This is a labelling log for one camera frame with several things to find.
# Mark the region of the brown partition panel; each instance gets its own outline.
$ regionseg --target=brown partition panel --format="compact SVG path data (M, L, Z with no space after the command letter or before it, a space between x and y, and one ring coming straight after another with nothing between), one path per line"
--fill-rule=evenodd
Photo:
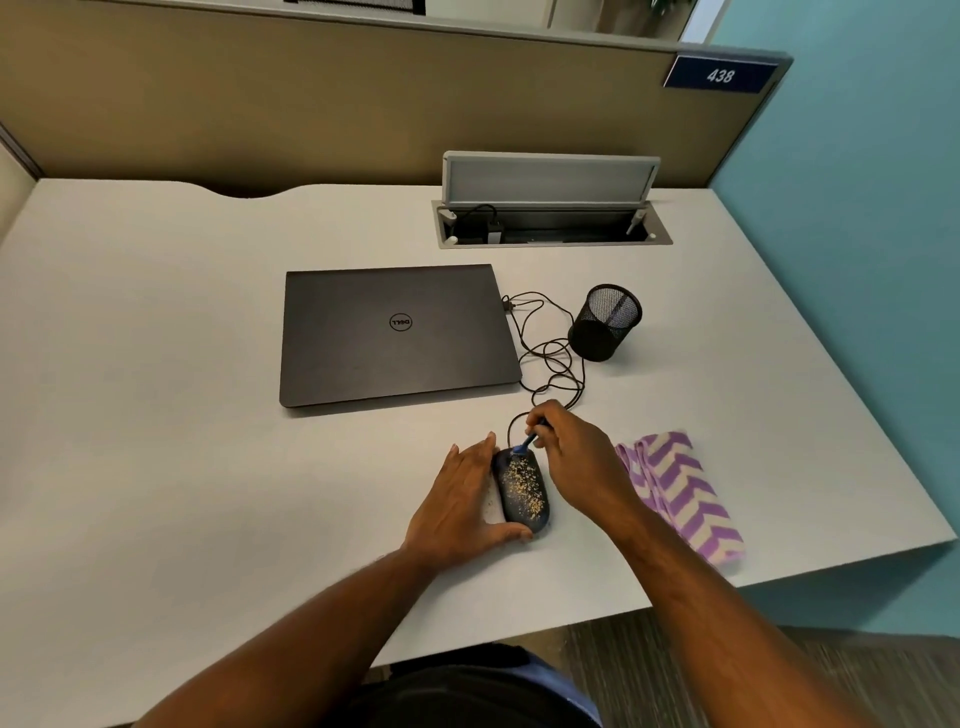
M704 186L788 60L756 95L663 88L674 52L4 0L0 122L50 177L437 183L466 149L656 155L659 186Z

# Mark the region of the teal wall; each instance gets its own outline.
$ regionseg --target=teal wall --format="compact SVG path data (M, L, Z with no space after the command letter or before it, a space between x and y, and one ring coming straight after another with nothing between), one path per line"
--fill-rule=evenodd
M714 189L960 531L960 2L732 0L796 60ZM960 549L745 590L782 624L960 637Z

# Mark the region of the computer mouse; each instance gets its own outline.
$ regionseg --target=computer mouse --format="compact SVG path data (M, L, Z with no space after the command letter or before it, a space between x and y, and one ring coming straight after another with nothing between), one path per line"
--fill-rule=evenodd
M523 453L503 449L493 456L492 471L504 518L540 533L550 521L550 503L537 456L529 449Z

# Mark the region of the floor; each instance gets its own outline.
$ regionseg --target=floor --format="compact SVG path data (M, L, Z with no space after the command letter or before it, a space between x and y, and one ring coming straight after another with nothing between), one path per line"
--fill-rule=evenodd
M887 728L960 728L960 640L783 631ZM607 728L708 728L650 610L505 642L571 677Z

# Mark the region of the purple and white towel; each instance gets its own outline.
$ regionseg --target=purple and white towel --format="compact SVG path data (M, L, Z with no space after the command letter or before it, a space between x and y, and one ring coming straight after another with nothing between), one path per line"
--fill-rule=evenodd
M743 556L743 539L707 483L685 432L647 435L632 448L617 445L616 454L644 505L663 516L697 553L714 566Z

